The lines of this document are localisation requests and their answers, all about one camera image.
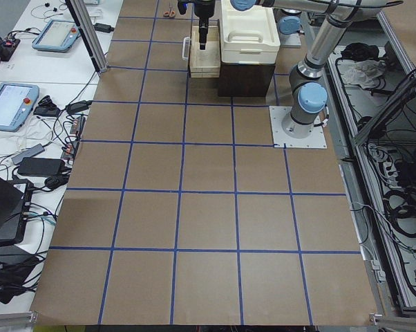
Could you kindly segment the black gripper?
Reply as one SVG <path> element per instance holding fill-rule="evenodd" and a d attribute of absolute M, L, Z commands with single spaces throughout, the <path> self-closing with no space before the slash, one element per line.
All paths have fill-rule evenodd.
<path fill-rule="evenodd" d="M 207 27 L 209 19 L 213 17 L 215 11 L 215 0 L 194 0 L 194 13 L 199 18 L 199 48 L 206 49 Z"/>

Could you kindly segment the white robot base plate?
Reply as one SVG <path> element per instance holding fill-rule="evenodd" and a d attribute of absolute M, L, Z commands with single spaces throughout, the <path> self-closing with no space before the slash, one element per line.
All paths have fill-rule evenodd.
<path fill-rule="evenodd" d="M 312 124 L 298 124 L 291 117 L 291 107 L 269 106 L 272 140 L 275 148 L 326 149 L 320 117 Z"/>

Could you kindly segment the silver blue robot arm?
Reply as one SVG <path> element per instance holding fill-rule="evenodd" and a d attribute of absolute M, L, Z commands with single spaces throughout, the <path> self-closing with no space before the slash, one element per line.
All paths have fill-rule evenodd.
<path fill-rule="evenodd" d="M 402 1 L 232 1 L 235 10 L 246 11 L 254 6 L 286 8 L 325 15 L 312 46 L 305 57 L 291 70 L 290 84 L 294 104 L 283 118 L 283 131 L 293 138 L 306 138 L 314 121 L 324 109 L 327 91 L 318 83 L 330 53 L 346 29 L 354 21 L 374 17 L 383 8 L 398 6 Z"/>

